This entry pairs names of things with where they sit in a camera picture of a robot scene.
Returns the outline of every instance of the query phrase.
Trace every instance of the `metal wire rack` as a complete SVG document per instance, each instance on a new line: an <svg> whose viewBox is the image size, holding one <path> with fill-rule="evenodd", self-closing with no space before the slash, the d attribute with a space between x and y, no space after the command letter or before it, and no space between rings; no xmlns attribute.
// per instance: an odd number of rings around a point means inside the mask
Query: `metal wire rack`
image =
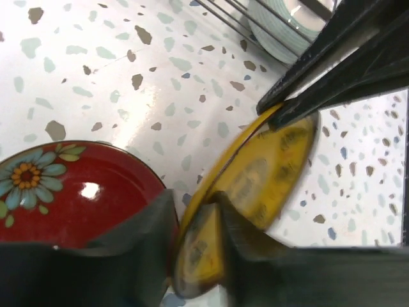
<svg viewBox="0 0 409 307"><path fill-rule="evenodd" d="M243 3L244 0L224 0L224 1L226 2L227 7L229 7L228 9L224 8L219 3L215 2L215 0L196 0L196 2L199 3L203 8L207 9L211 14L216 16L219 20L223 21L223 23L228 25L231 29L236 31L238 34L242 35L248 42L253 43L260 49L264 50L264 48L256 40L256 37L252 34L252 31L249 27L248 20L251 20L253 23L255 23L255 25L260 27L271 38L279 42L284 48L288 50L288 52L292 53L297 58L301 56L299 52L293 50L293 48L291 48L288 44L286 44L286 42L283 42L280 38L274 35L270 30L268 30L264 25L262 25L258 20L252 17L249 14L247 5ZM263 8L265 8L268 12L270 12L272 16L277 18L279 21L281 21L283 24L289 27L292 31L297 33L299 37L304 39L308 44L310 45L312 44L313 41L309 37L301 33L294 25L289 23L281 15L279 15L271 7L269 7L269 5L265 3L265 0L250 0L250 1L258 2ZM300 0L300 2L304 4L306 7L308 7L308 9L310 9L319 18L323 19L325 22L329 21L329 19L331 18L338 4L337 0L333 0L334 9L330 11L325 6L323 6L318 0Z"/></svg>

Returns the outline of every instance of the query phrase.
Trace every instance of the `blue flower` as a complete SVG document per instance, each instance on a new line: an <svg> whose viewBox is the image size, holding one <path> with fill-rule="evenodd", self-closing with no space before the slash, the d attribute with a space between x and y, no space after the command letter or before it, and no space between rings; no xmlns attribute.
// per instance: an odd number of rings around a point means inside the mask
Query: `blue flower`
<svg viewBox="0 0 409 307"><path fill-rule="evenodd" d="M41 148L13 158L0 166L0 197L6 195L9 210L19 206L32 209L37 200L50 203L51 191L60 191L63 184L55 176L66 172L64 164L52 164L55 152L43 153Z"/></svg>

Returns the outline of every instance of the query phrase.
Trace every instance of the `speckled table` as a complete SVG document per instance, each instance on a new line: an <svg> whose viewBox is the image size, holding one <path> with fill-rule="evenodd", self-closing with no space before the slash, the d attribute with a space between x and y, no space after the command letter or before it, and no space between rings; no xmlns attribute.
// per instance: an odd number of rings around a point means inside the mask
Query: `speckled table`
<svg viewBox="0 0 409 307"><path fill-rule="evenodd" d="M5 1L0 159L61 139L148 163L183 214L200 174L285 72L195 1ZM308 175L269 233L296 245L396 245L406 91L321 113ZM219 289L169 307L219 307Z"/></svg>

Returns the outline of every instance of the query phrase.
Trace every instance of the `red bowl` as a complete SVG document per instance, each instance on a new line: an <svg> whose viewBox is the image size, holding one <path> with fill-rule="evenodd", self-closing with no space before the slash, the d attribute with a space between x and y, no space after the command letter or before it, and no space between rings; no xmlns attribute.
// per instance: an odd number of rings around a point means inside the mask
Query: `red bowl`
<svg viewBox="0 0 409 307"><path fill-rule="evenodd" d="M83 248L164 189L145 163L109 145L63 141L30 148L0 163L0 242Z"/></svg>

